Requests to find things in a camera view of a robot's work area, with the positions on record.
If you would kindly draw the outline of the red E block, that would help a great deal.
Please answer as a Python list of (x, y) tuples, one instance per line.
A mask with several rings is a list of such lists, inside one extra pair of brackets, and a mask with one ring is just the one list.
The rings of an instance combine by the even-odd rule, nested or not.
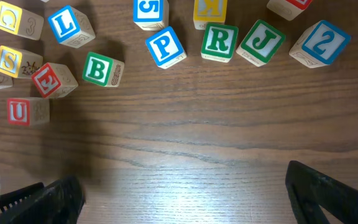
[(78, 87), (70, 69), (58, 63), (46, 63), (31, 79), (43, 98), (63, 98)]

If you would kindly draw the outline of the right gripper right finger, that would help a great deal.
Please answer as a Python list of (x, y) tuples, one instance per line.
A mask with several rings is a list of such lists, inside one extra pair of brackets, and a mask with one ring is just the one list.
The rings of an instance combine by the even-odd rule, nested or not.
[(285, 185), (298, 223), (329, 223), (324, 208), (343, 223), (358, 223), (358, 190), (298, 161), (288, 163)]

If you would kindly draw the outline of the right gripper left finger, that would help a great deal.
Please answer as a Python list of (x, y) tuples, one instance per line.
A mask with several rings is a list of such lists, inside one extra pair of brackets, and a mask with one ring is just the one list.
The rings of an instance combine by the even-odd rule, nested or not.
[(0, 224), (76, 224), (84, 204), (75, 176), (39, 182), (0, 196)]

